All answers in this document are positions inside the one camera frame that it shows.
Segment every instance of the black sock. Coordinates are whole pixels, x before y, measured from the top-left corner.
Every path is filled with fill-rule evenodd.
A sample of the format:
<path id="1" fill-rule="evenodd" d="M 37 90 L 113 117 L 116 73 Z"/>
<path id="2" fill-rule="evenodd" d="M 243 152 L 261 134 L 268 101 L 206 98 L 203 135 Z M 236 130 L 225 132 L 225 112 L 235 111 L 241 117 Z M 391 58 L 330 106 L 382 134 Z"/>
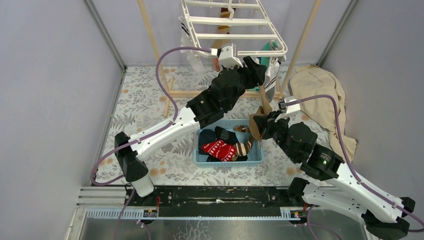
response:
<path id="1" fill-rule="evenodd" d="M 221 162 L 221 160 L 219 160 L 218 158 L 216 158 L 216 157 L 213 157 L 213 156 L 211 156 L 211 155 L 209 155 L 208 157 L 207 157 L 207 160 L 206 160 L 206 162 Z"/>
<path id="2" fill-rule="evenodd" d="M 237 159 L 235 160 L 236 162 L 244 162 L 248 160 L 248 156 L 238 156 Z"/>
<path id="3" fill-rule="evenodd" d="M 234 132 L 227 131 L 220 126 L 215 127 L 215 134 L 217 139 L 224 141 L 226 144 L 234 145 L 239 142 Z"/>

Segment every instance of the red knit glove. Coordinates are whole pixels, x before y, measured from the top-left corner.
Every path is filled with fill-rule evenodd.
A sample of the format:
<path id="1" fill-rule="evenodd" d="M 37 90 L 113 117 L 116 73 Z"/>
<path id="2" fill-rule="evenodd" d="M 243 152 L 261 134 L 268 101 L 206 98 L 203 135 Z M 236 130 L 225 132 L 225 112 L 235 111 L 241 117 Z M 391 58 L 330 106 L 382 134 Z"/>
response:
<path id="1" fill-rule="evenodd" d="M 222 162 L 231 161 L 236 153 L 236 148 L 232 145 L 226 144 L 222 140 L 214 141 L 208 144 L 201 146 L 203 151 L 210 154 L 212 157 L 215 157 Z"/>

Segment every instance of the cable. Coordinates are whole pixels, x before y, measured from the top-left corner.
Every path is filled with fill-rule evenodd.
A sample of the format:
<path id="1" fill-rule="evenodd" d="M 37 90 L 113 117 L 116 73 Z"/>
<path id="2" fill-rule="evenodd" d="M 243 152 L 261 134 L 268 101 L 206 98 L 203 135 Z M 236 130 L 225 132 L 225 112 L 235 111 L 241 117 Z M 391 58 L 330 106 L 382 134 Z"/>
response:
<path id="1" fill-rule="evenodd" d="M 123 206 L 122 210 L 119 213 L 118 219 L 116 221 L 116 225 L 115 225 L 115 229 L 113 230 L 113 239 L 117 239 L 118 236 L 118 229 L 119 229 L 119 222 L 121 221 L 122 215 L 124 214 L 125 208 L 128 206 L 128 204 L 130 203 L 130 200 L 133 198 L 134 193 L 136 192 L 136 189 L 132 186 L 132 191 L 131 194 L 129 195 L 128 200 L 126 201 L 125 205 Z"/>
<path id="2" fill-rule="evenodd" d="M 410 232 L 410 233 L 422 233 L 422 232 L 424 232 L 424 221 L 423 220 L 421 220 L 419 217 L 415 216 L 411 212 L 409 212 L 409 211 L 403 209 L 402 207 L 398 206 L 396 203 L 394 203 L 393 201 L 391 201 L 387 197 L 381 195 L 380 193 L 378 193 L 377 191 L 375 191 L 374 189 L 369 187 L 366 183 L 362 182 L 361 178 L 358 176 L 357 172 L 355 171 L 351 161 L 349 160 L 348 154 L 346 153 L 345 144 L 343 143 L 343 138 L 342 138 L 342 131 L 340 130 L 339 114 L 338 114 L 339 111 L 337 110 L 336 100 L 332 96 L 327 95 L 327 94 L 320 94 L 320 95 L 305 97 L 305 98 L 300 99 L 300 100 L 288 102 L 287 106 L 292 106 L 292 105 L 295 105 L 295 104 L 300 104 L 300 103 L 303 103 L 303 102 L 306 102 L 306 101 L 309 101 L 309 100 L 312 100 L 312 99 L 319 99 L 319 98 L 328 98 L 332 102 L 332 105 L 334 107 L 335 126 L 336 126 L 336 129 L 337 129 L 338 141 L 340 142 L 341 150 L 343 151 L 344 159 L 346 160 L 347 166 L 349 167 L 349 169 L 352 172 L 352 175 L 354 176 L 356 181 L 359 184 L 362 184 L 362 186 L 365 189 L 367 189 L 371 193 L 375 194 L 377 197 L 379 197 L 382 200 L 389 203 L 392 207 L 396 207 L 397 209 L 401 210 L 403 213 L 405 213 L 405 214 L 409 215 L 410 217 L 412 217 L 413 219 L 415 219 L 423 227 L 421 229 L 409 229 L 408 232 Z"/>
<path id="3" fill-rule="evenodd" d="M 161 204 L 161 197 L 157 196 L 156 197 L 156 216 L 157 217 L 159 217 L 159 212 L 158 212 L 159 204 Z"/>
<path id="4" fill-rule="evenodd" d="M 318 228 L 322 228 L 322 229 L 325 229 L 325 230 L 327 230 L 327 231 L 329 231 L 330 233 L 332 233 L 332 234 L 334 234 L 334 235 L 336 235 L 336 237 L 338 237 L 338 239 L 340 239 L 340 240 L 343 240 L 342 239 L 342 237 L 336 232 L 336 231 L 334 231 L 333 229 L 331 229 L 331 228 L 329 228 L 329 227 L 326 227 L 326 226 L 323 226 L 323 225 L 319 225 L 319 224 L 314 224 L 314 223 L 311 223 L 311 213 L 312 213 L 312 209 L 315 207 L 316 205 L 312 205 L 312 206 L 310 206 L 310 208 L 309 208 L 309 211 L 307 212 L 307 217 L 306 217 L 306 222 L 308 223 L 307 225 L 308 225 L 308 227 L 309 227 L 309 230 L 310 230 L 310 233 L 312 234 L 312 236 L 316 239 L 316 240 L 319 240 L 318 239 L 318 237 L 317 237 L 317 235 L 315 235 L 315 232 L 312 230 L 312 227 L 318 227 Z"/>
<path id="5" fill-rule="evenodd" d="M 169 122 L 167 125 L 165 125 L 164 127 L 161 127 L 160 129 L 158 129 L 158 130 L 156 130 L 156 131 L 154 131 L 154 132 L 151 132 L 151 133 L 149 133 L 149 134 L 147 134 L 147 135 L 145 135 L 145 136 L 141 137 L 141 138 L 140 138 L 140 139 L 138 139 L 138 140 L 134 140 L 134 141 L 131 141 L 131 142 L 125 143 L 125 144 L 123 144 L 123 145 L 121 145 L 121 146 L 119 146 L 119 147 L 117 147 L 117 148 L 115 148 L 115 149 L 113 149 L 113 150 L 109 151 L 109 152 L 108 152 L 108 153 L 106 153 L 104 156 L 102 156 L 101 158 L 99 158 L 99 159 L 98 159 L 98 160 L 94 163 L 94 166 L 92 167 L 91 172 L 90 172 L 90 180 L 91 180 L 91 182 L 92 182 L 94 185 L 97 185 L 97 186 L 106 186 L 106 185 L 109 185 L 109 184 L 111 184 L 111 183 L 115 182 L 116 180 L 121 179 L 122 177 L 124 177 L 124 175 L 122 174 L 122 175 L 117 176 L 117 177 L 115 177 L 114 179 L 112 179 L 112 180 L 110 180 L 110 181 L 107 181 L 107 182 L 98 182 L 98 181 L 96 181 L 96 180 L 95 180 L 95 178 L 94 178 L 94 175 L 95 175 L 95 173 L 96 173 L 96 169 L 99 167 L 100 163 L 101 163 L 101 162 L 103 162 L 103 160 L 105 160 L 107 157 L 109 157 L 110 155 L 112 155 L 113 153 L 115 153 L 115 152 L 117 152 L 117 151 L 119 151 L 119 150 L 121 150 L 121 149 L 124 149 L 124 148 L 126 148 L 126 147 L 128 147 L 128 146 L 131 146 L 131 145 L 133 145 L 133 144 L 139 143 L 139 142 L 143 141 L 144 139 L 150 138 L 150 137 L 152 137 L 152 136 L 154 136 L 154 135 L 156 135 L 156 134 L 158 134 L 158 133 L 160 133 L 160 132 L 164 131 L 165 129 L 169 128 L 169 126 L 171 126 L 171 125 L 173 124 L 173 122 L 175 122 L 175 120 L 177 119 L 177 116 L 178 116 L 178 106 L 177 106 L 177 103 L 176 103 L 176 102 L 175 102 L 175 100 L 172 98 L 172 96 L 171 96 L 171 95 L 170 95 L 170 94 L 166 91 L 166 89 L 164 88 L 164 86 L 163 86 L 163 85 L 162 85 L 162 83 L 161 83 L 161 80 L 159 79 L 159 66 L 161 65 L 161 62 L 162 62 L 162 60 L 164 59 L 164 57 L 165 57 L 166 55 L 168 55 L 168 54 L 170 54 L 170 53 L 172 53 L 172 52 L 175 52 L 175 51 L 179 51 L 179 50 L 195 50 L 195 51 L 202 51 L 202 52 L 206 52 L 206 53 L 210 53 L 210 52 L 211 52 L 211 50 L 210 50 L 210 49 L 205 49 L 205 48 L 199 48 L 199 47 L 193 47 L 193 46 L 180 46 L 180 47 L 172 48 L 172 49 L 170 49 L 170 50 L 166 51 L 164 54 L 162 54 L 162 56 L 160 56 L 159 60 L 158 60 L 158 61 L 157 61 L 157 63 L 156 63 L 156 71 L 155 71 L 155 72 L 156 72 L 156 81 L 157 81 L 157 84 L 159 84 L 160 89 L 161 89 L 161 90 L 163 91 L 163 93 L 164 93 L 164 94 L 165 94 L 165 95 L 169 98 L 169 100 L 171 101 L 172 105 L 174 106 L 175 113 L 174 113 L 174 115 L 173 115 L 173 117 L 172 117 L 172 121 L 170 121 L 170 122 Z M 133 197 L 133 195 L 134 195 L 135 191 L 136 191 L 136 189 L 135 189 L 134 187 L 132 187 L 131 195 L 129 196 L 129 199 L 126 201 L 126 204 L 123 206 L 123 208 L 122 208 L 121 212 L 119 213 L 119 216 L 118 216 L 118 219 L 117 219 L 117 223 L 116 223 L 116 227 L 115 227 L 115 230 L 114 230 L 114 232 L 113 232 L 113 239 L 114 239 L 114 240 L 116 240 L 116 239 L 117 239 L 118 227 L 119 227 L 119 222 L 120 222 L 120 220 L 121 220 L 122 214 L 124 213 L 124 210 L 125 210 L 125 208 L 127 207 L 127 205 L 129 204 L 130 199 Z M 151 239 L 151 232 L 150 232 L 150 229 L 149 229 L 149 227 L 147 227 L 147 225 L 145 225 L 145 226 L 146 226 L 146 228 L 148 229 L 149 239 Z"/>
<path id="6" fill-rule="evenodd" d="M 141 227 L 145 227 L 147 229 L 148 240 L 152 240 L 152 231 L 150 230 L 150 228 L 144 222 L 140 221 L 140 223 L 141 223 Z"/>

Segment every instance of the gray wall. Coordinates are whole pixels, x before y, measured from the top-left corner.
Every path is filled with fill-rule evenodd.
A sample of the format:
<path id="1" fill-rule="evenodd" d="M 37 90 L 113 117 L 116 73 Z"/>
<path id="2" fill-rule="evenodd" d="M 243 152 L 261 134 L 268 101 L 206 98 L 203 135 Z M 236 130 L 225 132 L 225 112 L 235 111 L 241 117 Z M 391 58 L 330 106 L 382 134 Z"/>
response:
<path id="1" fill-rule="evenodd" d="M 356 170 L 394 195 L 413 198 L 421 218 L 423 12 L 419 0 L 360 1 L 323 66 L 346 91 L 346 135 L 358 139 Z M 423 238 L 411 233 L 407 239 Z"/>
<path id="2" fill-rule="evenodd" d="M 299 63 L 315 63 L 318 61 L 349 1 L 322 1 L 298 58 Z M 93 2 L 127 65 L 152 65 L 156 63 L 136 0 L 93 0 Z M 261 2 L 269 18 L 286 42 L 289 51 L 287 59 L 290 60 L 314 0 L 262 0 Z M 171 48 L 179 47 L 181 25 L 178 17 L 182 15 L 180 0 L 145 0 L 144 4 L 149 14 L 159 52 L 164 53 Z M 236 10 L 237 17 L 251 18 L 251 13 L 245 10 Z M 196 16 L 218 17 L 219 8 L 197 7 L 191 13 Z M 199 27 L 204 33 L 216 32 L 216 26 L 200 25 Z M 231 28 L 232 33 L 237 33 L 237 31 L 258 33 L 259 30 L 257 27 Z M 247 50 L 248 47 L 260 49 L 264 44 L 262 41 L 236 41 L 235 43 L 239 50 Z M 204 42 L 201 41 L 200 44 L 208 48 L 212 41 L 205 40 Z M 188 64 L 185 56 L 178 53 L 170 54 L 163 61 L 169 65 Z M 211 63 L 208 59 L 202 61 L 204 64 Z"/>
<path id="3" fill-rule="evenodd" d="M 0 239 L 63 239 L 120 69 L 82 0 L 0 3 Z"/>

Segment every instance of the beige fabric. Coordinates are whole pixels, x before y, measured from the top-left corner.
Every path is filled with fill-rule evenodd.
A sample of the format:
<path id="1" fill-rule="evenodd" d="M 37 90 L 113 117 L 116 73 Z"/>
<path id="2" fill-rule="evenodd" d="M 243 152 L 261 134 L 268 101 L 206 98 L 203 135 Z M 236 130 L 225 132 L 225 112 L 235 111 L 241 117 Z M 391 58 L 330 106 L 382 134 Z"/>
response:
<path id="1" fill-rule="evenodd" d="M 327 94 L 332 96 L 337 103 L 340 130 L 347 156 L 353 160 L 357 142 L 354 138 L 345 136 L 345 91 L 339 80 L 329 71 L 318 66 L 302 66 L 296 69 L 297 74 L 290 78 L 290 87 L 296 99 Z M 334 116 L 333 103 L 328 98 L 309 100 L 301 104 L 301 109 L 311 119 L 328 130 L 328 138 L 331 148 L 343 157 L 342 147 L 336 133 L 336 119 Z"/>

